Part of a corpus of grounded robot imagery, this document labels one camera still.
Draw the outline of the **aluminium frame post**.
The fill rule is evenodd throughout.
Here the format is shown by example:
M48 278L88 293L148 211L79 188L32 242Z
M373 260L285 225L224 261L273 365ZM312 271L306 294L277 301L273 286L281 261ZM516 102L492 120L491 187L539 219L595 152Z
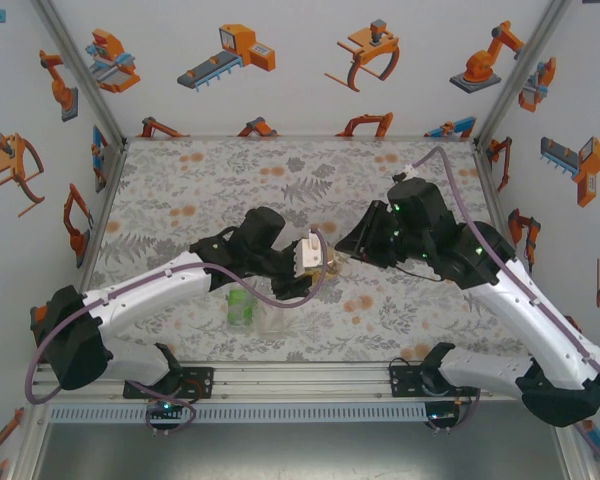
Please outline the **aluminium frame post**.
M49 423L49 406L32 405L25 410L24 430L7 480L34 480Z
M489 145L531 73L531 69L539 61L541 53L573 2L574 0L549 1L477 136L476 149L479 152L483 152Z
M589 446L574 427L555 428L557 450L567 480L599 480Z
M78 87L83 92L87 101L94 110L98 120L101 122L108 139L122 151L126 144L126 136L123 134L118 122L100 93L100 89L93 79L87 63L82 58L71 31L62 19L53 0L29 0L36 14L44 25L47 33L56 45L60 56L65 61L69 70L74 75Z

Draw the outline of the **tall clear plastic bottle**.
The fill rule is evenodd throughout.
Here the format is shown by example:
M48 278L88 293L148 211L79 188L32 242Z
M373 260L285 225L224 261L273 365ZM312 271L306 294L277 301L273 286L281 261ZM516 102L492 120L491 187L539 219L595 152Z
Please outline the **tall clear plastic bottle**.
M268 280L264 278L258 279L254 287L258 293L268 300L275 300ZM258 335L263 338L278 338L284 333L286 328L284 311L271 306L261 299L257 299L254 321Z

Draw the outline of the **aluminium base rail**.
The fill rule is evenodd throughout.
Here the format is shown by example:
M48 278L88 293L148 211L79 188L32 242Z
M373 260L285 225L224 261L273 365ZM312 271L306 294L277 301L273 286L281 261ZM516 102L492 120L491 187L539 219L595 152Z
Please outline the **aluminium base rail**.
M189 362L185 367L214 370L209 401L338 402L399 400L392 397L386 362ZM37 397L58 386L51 367L38 367L32 391ZM60 400L123 400L123 380L100 379L77 390L62 390Z

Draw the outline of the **aluminium frame side rail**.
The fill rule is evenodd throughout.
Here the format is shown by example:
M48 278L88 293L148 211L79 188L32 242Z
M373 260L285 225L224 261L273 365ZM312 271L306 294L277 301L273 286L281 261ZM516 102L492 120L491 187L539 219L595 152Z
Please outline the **aluminium frame side rail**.
M471 145L474 151L478 176L491 222L495 229L505 238L505 240L510 245L513 245L513 240L508 228L507 218L503 213L499 194L497 192L497 185L492 177L489 159L487 158L484 149L479 145L479 141L477 139L473 139Z
M96 267L96 263L99 257L100 247L102 245L103 237L106 231L106 225L110 217L111 209L118 191L118 185L121 179L121 174L126 162L128 154L129 144L124 144L119 151L117 151L113 157L113 165L111 170L111 176L109 177L106 194L104 196L104 204L100 212L100 216L96 222L96 228L91 236L89 247L87 249L83 268L81 270L80 281L77 285L79 292L86 291L90 284L93 276L93 272Z

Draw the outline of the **clear bottle with green label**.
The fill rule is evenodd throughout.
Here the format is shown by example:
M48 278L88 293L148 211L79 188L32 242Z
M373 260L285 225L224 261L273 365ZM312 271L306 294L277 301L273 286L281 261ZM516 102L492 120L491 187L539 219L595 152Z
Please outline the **clear bottle with green label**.
M227 297L227 323L231 329L251 330L254 327L256 297L244 288L232 288Z

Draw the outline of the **aluminium frame back rail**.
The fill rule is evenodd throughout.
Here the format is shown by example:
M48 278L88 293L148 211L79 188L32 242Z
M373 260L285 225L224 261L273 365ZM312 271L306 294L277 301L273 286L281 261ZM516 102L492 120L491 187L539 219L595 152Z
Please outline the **aluminium frame back rail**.
M441 143L475 143L477 141L474 137L425 137L422 135L388 135L384 137L375 137L371 135L357 135L352 137L340 137L336 135L278 135L270 137L261 136L247 136L239 137L236 135L190 135L184 137L137 137L129 136L126 138L128 145L140 142L193 142L193 141L207 141L207 142L219 142L219 141L251 141L251 142L282 142L282 141L309 141L309 142L322 142L322 141L381 141L381 142L441 142Z

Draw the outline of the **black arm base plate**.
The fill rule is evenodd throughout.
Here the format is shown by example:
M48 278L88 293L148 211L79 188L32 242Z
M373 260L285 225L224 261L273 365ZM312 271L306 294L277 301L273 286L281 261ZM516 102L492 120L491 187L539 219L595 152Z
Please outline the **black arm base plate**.
M424 397L421 368L419 366L396 364L388 368L390 389L393 398Z
M193 401L210 399L214 373L215 369L212 367L184 367L178 397Z

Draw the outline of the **yellow tea bottle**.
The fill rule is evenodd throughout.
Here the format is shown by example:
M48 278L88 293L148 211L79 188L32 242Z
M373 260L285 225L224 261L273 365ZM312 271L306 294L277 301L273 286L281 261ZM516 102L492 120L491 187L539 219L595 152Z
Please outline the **yellow tea bottle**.
M341 267L349 260L349 256L337 251L333 246L328 246L322 251L322 259L318 265L318 271L326 267L327 278L335 278L340 275Z

